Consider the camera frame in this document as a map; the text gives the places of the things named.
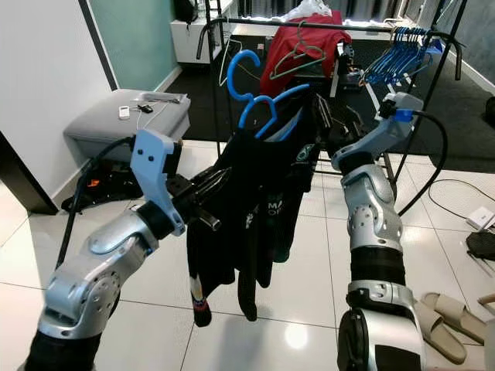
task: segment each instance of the hanging shirt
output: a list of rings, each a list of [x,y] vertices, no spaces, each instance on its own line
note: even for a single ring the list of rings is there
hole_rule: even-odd
[[[311,107],[301,98],[296,112],[303,103]],[[285,141],[266,142],[251,131],[237,130],[213,166],[231,168],[227,183],[203,205],[222,226],[213,232],[195,221],[187,229],[194,320],[199,327],[211,320],[207,296],[220,284],[234,282],[234,268],[239,270],[239,305],[254,321],[256,281],[267,287],[273,261],[288,258],[302,194],[310,190],[319,154],[316,123],[302,116]]]
[[[342,19],[340,12],[332,11],[332,16],[313,14],[307,18],[291,19],[290,22],[301,22],[306,20],[308,23],[320,23],[341,25]],[[260,82],[260,94],[268,95],[269,97],[276,97],[279,95],[292,79],[294,73],[288,73],[282,77],[278,77],[274,80],[270,80],[270,73],[274,71],[277,63],[294,50],[295,44],[298,43],[299,38],[297,35],[297,27],[279,27],[273,41],[271,42],[270,50],[268,51],[267,63],[265,71],[261,76]],[[325,60],[322,61],[323,72],[326,77],[330,78],[335,64],[335,53],[337,43],[344,41],[345,43],[351,43],[351,38],[347,32],[338,29],[310,29],[301,28],[301,37],[309,46],[317,46],[323,50],[326,54]],[[297,53],[304,53],[305,47],[299,45]],[[318,59],[321,54],[313,49],[308,49],[307,54],[313,59]],[[304,58],[298,58],[297,60],[290,58],[287,59],[278,69],[277,72],[283,72],[290,70],[294,67],[300,66],[304,63]]]

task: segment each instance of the red garment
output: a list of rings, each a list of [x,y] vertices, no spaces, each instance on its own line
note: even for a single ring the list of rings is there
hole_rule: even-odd
[[[308,23],[321,23],[321,24],[331,24],[331,25],[341,25],[342,18],[340,17],[340,12],[332,10],[332,16],[313,14],[310,17],[291,19],[290,22],[301,22],[306,20]],[[321,50],[326,53],[326,59],[322,61],[323,72],[325,76],[330,77],[333,71],[333,65],[335,63],[335,49],[337,43],[344,41],[346,43],[351,42],[351,38],[347,32],[338,29],[310,29],[301,28],[301,37],[310,46],[318,46]],[[261,77],[260,82],[260,92],[261,94],[268,95],[269,97],[276,97],[279,95],[292,79],[294,73],[288,73],[282,77],[274,80],[270,80],[270,73],[275,68],[276,64],[282,59],[287,53],[294,50],[295,44],[299,41],[297,36],[297,27],[279,27],[275,37],[268,51],[268,58]],[[300,45],[297,49],[298,53],[304,52],[304,46]],[[320,53],[315,50],[308,50],[308,55],[314,59],[318,59]],[[291,68],[297,67],[303,64],[303,58],[294,60],[288,59],[283,65],[278,68],[278,73],[290,70]]]

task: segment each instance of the gray storage box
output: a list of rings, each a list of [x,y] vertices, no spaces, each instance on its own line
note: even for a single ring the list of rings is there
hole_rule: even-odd
[[[65,130],[65,134],[72,137],[79,145],[80,150],[88,157],[94,157],[107,145],[121,138],[134,135],[137,131],[139,111],[131,110],[128,120],[118,118],[120,106],[136,107],[138,102],[133,101],[147,93],[140,90],[119,89],[111,92],[110,96],[77,117]],[[156,130],[178,141],[189,128],[187,111],[191,100],[182,94],[174,94],[180,103],[158,102],[153,105],[153,112],[141,114],[138,128],[143,128],[151,118],[156,116],[146,128]],[[130,162],[131,152],[127,146],[111,151],[105,158],[117,161]]]

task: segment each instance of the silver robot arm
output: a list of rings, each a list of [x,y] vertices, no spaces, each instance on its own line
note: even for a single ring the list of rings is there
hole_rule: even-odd
[[[425,349],[405,286],[402,222],[394,209],[394,193],[375,159],[407,138],[422,101],[404,93],[388,94],[375,117],[376,129],[332,157],[342,171],[349,219],[350,310],[339,329],[340,370],[425,370]]]
[[[201,205],[223,185],[229,170],[205,171],[193,182],[180,175],[167,179],[175,175],[180,152],[180,145],[160,133],[138,132],[131,167],[147,203],[92,233],[79,254],[52,274],[38,330],[19,370],[94,369],[100,337],[121,287],[158,249],[158,241],[180,235],[192,219],[214,230],[220,226]]]

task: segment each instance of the teal wall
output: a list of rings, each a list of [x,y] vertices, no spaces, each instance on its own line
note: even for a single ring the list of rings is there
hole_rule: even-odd
[[[177,66],[172,0],[90,0],[121,88],[154,90]]]

